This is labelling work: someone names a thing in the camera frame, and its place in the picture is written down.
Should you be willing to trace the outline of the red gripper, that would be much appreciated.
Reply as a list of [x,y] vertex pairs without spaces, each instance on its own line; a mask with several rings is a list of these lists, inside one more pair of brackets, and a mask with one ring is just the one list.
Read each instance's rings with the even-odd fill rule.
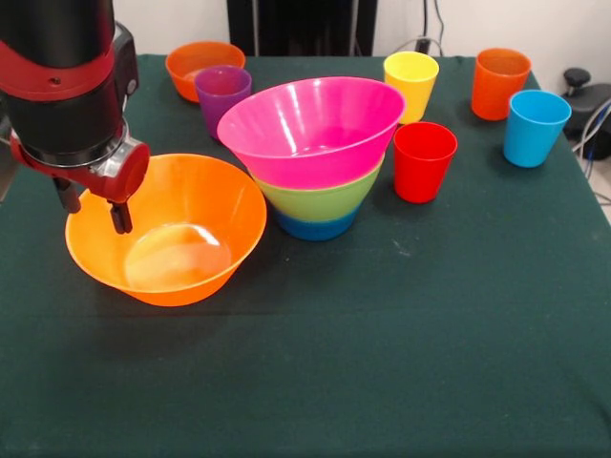
[[60,166],[37,160],[24,148],[16,133],[11,133],[12,156],[21,164],[49,176],[64,210],[76,214],[81,209],[74,184],[80,184],[111,205],[110,214],[118,234],[129,234],[133,223],[128,199],[135,193],[146,174],[150,148],[128,135],[122,138],[111,153],[89,164]]

